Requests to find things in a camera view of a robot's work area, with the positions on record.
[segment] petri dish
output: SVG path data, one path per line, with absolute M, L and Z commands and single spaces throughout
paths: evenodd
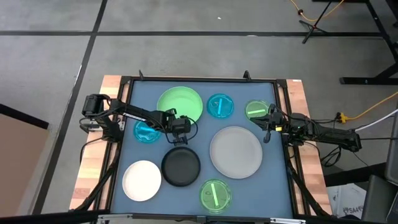
M 187 147 L 171 149 L 162 160 L 163 177 L 173 186 L 188 186 L 198 178 L 199 173 L 199 157 Z
M 162 175 L 153 162 L 137 161 L 125 171 L 122 186 L 131 200 L 143 202 L 157 193 L 161 182 Z
M 246 104 L 244 114 L 250 118 L 258 118 L 268 114 L 269 104 L 262 100 L 251 100 Z
M 156 142 L 162 134 L 160 131 L 155 131 L 153 128 L 148 127 L 148 125 L 142 121 L 136 122 L 133 133 L 139 142 L 148 144 Z
M 225 211 L 231 205 L 231 196 L 228 185 L 219 179 L 207 180 L 200 187 L 200 202 L 207 211 L 213 214 Z
M 210 143 L 210 159 L 223 175 L 243 179 L 253 175 L 262 162 L 262 147 L 258 138 L 241 127 L 218 131 Z
M 218 119 L 228 118 L 234 111 L 231 97 L 221 93 L 211 96 L 206 106 L 207 112 Z
M 177 86 L 166 90 L 160 96 L 156 108 L 160 111 L 175 108 L 177 110 L 176 117 L 185 115 L 194 121 L 198 121 L 203 111 L 203 102 L 195 90 L 185 86 Z

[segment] white cable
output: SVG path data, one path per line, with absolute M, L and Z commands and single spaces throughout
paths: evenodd
M 384 120 L 384 119 L 390 117 L 391 115 L 393 115 L 393 114 L 396 113 L 396 112 L 398 112 L 398 109 L 394 110 L 393 112 L 389 113 L 388 115 L 385 115 L 383 118 L 381 118 L 381 119 L 379 119 L 379 120 L 377 120 L 377 121 L 375 121 L 375 122 L 373 122 L 373 123 L 370 123 L 370 124 L 368 124 L 368 125 L 366 125 L 366 126 L 363 126 L 362 128 L 355 129 L 355 131 L 360 131 L 360 130 L 363 130 L 363 129 L 365 129 L 365 128 L 368 128 L 368 127 L 370 127 L 370 126 L 372 126 L 372 125 L 374 125 L 374 124 L 377 124 L 378 122 L 380 122 L 380 121 L 382 121 L 382 120 Z

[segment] concrete floor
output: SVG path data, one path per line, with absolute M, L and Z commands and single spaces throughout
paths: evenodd
M 296 0 L 308 17 L 325 3 Z M 395 19 L 385 1 L 372 1 L 380 20 L 394 38 Z M 100 0 L 0 0 L 0 30 L 92 30 Z M 289 0 L 112 0 L 100 30 L 223 30 L 306 31 Z M 344 4 L 319 27 L 333 32 L 376 32 L 363 4 Z M 302 79 L 312 118 L 330 119 L 337 111 L 354 116 L 397 91 L 396 86 L 343 86 L 341 76 L 372 77 L 392 64 L 383 40 L 377 38 L 301 37 L 97 37 L 62 147 L 43 212 L 66 211 L 79 168 L 78 156 L 86 134 L 78 119 L 86 95 L 97 93 L 103 75 L 181 75 Z M 51 136 L 20 213 L 30 201 L 52 148 L 88 37 L 0 37 L 1 103 L 50 122 Z M 353 128 L 380 118 L 396 107 L 388 101 L 364 118 L 337 128 Z M 389 136 L 392 120 L 360 133 Z M 388 141 L 366 141 L 358 156 L 377 164 L 387 157 Z M 321 154 L 333 146 L 320 144 Z M 336 165 L 347 170 L 364 166 L 350 152 Z

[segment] blue petri dish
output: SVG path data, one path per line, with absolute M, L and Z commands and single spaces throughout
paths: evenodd
M 234 102 L 231 97 L 219 93 L 211 96 L 207 101 L 207 112 L 218 119 L 231 116 L 234 111 Z
M 134 125 L 134 136 L 139 142 L 150 144 L 156 142 L 160 138 L 160 135 L 161 132 L 148 127 L 142 121 L 137 121 Z

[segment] yellow cable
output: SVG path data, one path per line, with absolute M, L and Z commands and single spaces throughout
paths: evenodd
M 293 3 L 293 5 L 296 7 L 296 9 L 299 11 L 300 9 L 299 9 L 299 7 L 297 6 L 297 4 L 293 1 L 293 0 L 290 0 L 292 3 Z M 344 0 L 341 0 L 340 1 L 340 3 L 339 4 L 337 4 L 337 6 L 335 6 L 330 12 L 328 12 L 326 15 L 324 15 L 324 16 L 322 16 L 322 18 L 325 18 L 325 17 L 327 17 L 327 16 L 329 16 L 335 9 L 337 9 L 340 5 L 341 5 L 341 3 L 343 3 L 344 2 Z M 305 19 L 305 20 L 307 20 L 307 21 L 310 21 L 310 22 L 316 22 L 318 19 L 309 19 L 309 18 L 307 18 L 307 17 L 305 17 L 304 16 L 304 13 L 300 13 L 300 15 Z
M 382 100 L 382 101 L 376 103 L 375 105 L 373 105 L 372 107 L 370 107 L 369 109 L 367 109 L 365 112 L 361 113 L 360 115 L 358 115 L 358 116 L 356 116 L 356 117 L 354 117 L 354 118 L 349 118 L 349 117 L 344 116 L 344 115 L 342 115 L 342 116 L 344 116 L 344 119 L 345 119 L 346 121 L 348 121 L 348 120 L 354 120 L 354 119 L 360 118 L 360 117 L 362 117 L 362 115 L 366 114 L 366 113 L 369 112 L 371 109 L 373 109 L 373 108 L 379 106 L 380 104 L 384 103 L 384 102 L 387 101 L 387 100 L 390 100 L 391 98 L 393 98 L 393 97 L 396 96 L 397 94 L 398 94 L 398 91 L 395 92 L 393 95 L 387 97 L 386 99 L 384 99 L 384 100 Z

